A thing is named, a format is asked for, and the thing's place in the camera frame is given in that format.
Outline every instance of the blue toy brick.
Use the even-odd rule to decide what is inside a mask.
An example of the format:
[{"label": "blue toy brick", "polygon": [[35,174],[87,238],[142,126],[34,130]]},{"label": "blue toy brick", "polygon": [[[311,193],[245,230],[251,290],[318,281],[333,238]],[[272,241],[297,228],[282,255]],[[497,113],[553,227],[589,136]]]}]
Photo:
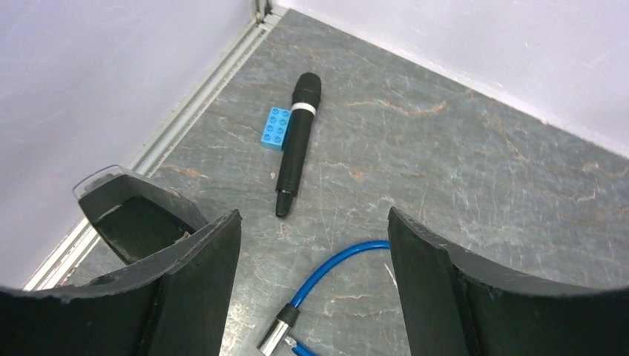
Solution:
[{"label": "blue toy brick", "polygon": [[271,107],[269,117],[266,119],[266,125],[264,125],[264,130],[260,137],[262,147],[273,151],[281,151],[284,146],[284,136],[286,135],[286,128],[289,126],[290,119],[290,110]]}]

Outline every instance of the cable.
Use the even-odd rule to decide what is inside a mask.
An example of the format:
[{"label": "cable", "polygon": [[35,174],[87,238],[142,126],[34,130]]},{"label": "cable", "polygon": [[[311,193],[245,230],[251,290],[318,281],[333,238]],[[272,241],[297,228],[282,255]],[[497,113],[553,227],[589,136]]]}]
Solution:
[{"label": "cable", "polygon": [[293,347],[292,350],[293,350],[293,353],[296,354],[297,356],[317,356],[317,354],[310,351],[310,349],[308,349],[306,345],[302,343],[297,343],[297,345]]},{"label": "cable", "polygon": [[306,299],[308,293],[317,285],[317,283],[325,276],[330,270],[332,270],[337,264],[347,260],[351,256],[355,254],[359,254],[361,252],[376,250],[376,249],[390,249],[391,244],[388,240],[374,240],[367,241],[364,243],[358,243],[356,245],[350,246],[336,255],[330,257],[323,265],[317,268],[317,271],[305,281],[305,283],[299,288],[295,296],[291,300],[290,304],[295,308],[299,308],[303,300]]}]

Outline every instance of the white wall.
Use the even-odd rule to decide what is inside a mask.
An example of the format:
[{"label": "white wall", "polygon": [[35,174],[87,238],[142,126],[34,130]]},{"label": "white wall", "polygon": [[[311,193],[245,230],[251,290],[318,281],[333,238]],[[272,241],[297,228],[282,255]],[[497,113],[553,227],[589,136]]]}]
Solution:
[{"label": "white wall", "polygon": [[71,188],[130,162],[217,64],[251,0],[0,1],[0,284],[81,216]]},{"label": "white wall", "polygon": [[629,156],[629,2],[276,0]]}]

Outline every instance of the black cable strain relief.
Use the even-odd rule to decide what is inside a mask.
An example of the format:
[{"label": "black cable strain relief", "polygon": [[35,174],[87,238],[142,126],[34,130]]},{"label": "black cable strain relief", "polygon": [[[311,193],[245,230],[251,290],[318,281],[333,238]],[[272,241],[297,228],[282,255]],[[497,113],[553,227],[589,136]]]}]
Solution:
[{"label": "black cable strain relief", "polygon": [[278,320],[282,320],[284,323],[287,323],[290,327],[294,327],[297,322],[297,317],[299,317],[299,309],[295,308],[290,304],[286,304],[279,313],[277,313],[276,318]]}]

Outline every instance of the black microphone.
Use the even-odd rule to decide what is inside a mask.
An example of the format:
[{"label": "black microphone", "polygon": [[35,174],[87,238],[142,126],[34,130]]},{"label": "black microphone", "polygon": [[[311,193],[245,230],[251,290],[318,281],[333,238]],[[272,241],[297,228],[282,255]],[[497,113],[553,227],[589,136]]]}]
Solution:
[{"label": "black microphone", "polygon": [[293,91],[291,119],[286,129],[284,155],[277,175],[277,203],[275,215],[286,217],[299,191],[303,162],[306,159],[310,129],[321,102],[321,79],[313,73],[304,73]]}]

